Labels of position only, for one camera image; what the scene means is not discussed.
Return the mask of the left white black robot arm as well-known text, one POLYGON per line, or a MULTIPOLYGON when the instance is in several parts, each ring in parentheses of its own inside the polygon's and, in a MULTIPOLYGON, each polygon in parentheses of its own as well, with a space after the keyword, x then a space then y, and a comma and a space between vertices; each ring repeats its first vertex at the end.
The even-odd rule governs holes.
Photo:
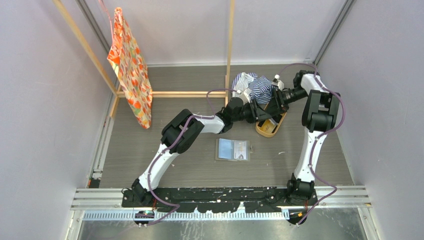
POLYGON ((231 98, 214 115, 198 115, 183 109, 164 127, 157 153, 144 173, 131 185, 135 202, 141 207, 148 207, 153 202, 154 190, 168 167, 192 146, 200 134, 223 134, 235 122, 255 124, 272 117, 255 100, 245 103, 239 97, 231 98))

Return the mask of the yellow oval tray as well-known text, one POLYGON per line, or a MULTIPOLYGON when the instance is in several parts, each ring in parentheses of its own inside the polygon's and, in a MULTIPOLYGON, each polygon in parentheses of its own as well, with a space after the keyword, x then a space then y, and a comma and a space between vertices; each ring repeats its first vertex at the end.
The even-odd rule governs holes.
POLYGON ((263 137, 272 138, 277 133, 277 131, 279 130, 279 128, 282 125, 286 115, 287 115, 287 113, 285 112, 281 115, 277 115, 277 116, 273 117, 276 121, 279 121, 278 126, 275 127, 275 128, 270 124, 269 119, 267 119, 265 121, 257 122, 255 124, 256 132, 263 137))

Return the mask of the silver VIP card front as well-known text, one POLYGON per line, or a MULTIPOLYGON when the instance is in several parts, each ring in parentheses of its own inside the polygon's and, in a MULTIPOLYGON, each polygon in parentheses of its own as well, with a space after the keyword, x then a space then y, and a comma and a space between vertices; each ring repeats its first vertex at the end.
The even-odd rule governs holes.
POLYGON ((233 158, 238 161, 247 161, 249 158, 250 146, 248 141, 235 140, 233 142, 233 158))

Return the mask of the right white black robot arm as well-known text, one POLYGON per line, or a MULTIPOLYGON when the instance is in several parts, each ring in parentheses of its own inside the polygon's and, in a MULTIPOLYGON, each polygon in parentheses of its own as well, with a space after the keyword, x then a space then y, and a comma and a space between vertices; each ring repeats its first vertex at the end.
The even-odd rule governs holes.
POLYGON ((325 89, 320 76, 312 71, 301 70, 293 79, 293 88, 274 90, 265 111, 272 117, 289 110, 289 104, 306 98, 301 124, 304 140, 298 165, 287 182, 285 199, 291 205, 309 201, 315 192, 315 171, 319 154, 327 132, 337 122, 340 101, 325 89))

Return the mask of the clear grey card holder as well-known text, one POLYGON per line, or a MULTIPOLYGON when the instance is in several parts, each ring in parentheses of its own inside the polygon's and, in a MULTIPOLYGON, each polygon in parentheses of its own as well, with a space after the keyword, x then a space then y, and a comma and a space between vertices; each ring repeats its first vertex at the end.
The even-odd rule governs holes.
POLYGON ((218 161, 248 162, 251 160, 252 146, 249 144, 248 160, 234 159, 234 141, 233 139, 218 138, 215 142, 215 159, 218 161))

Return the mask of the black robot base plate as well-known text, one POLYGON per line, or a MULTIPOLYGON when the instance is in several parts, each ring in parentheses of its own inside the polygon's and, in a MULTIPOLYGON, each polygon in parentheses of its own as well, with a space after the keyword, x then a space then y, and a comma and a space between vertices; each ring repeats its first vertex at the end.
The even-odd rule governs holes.
POLYGON ((246 213, 276 213, 281 207, 305 210, 317 201, 314 192, 311 199, 289 200, 285 187, 159 187, 153 191, 163 201, 176 205, 178 213, 234 213, 244 208, 246 213))

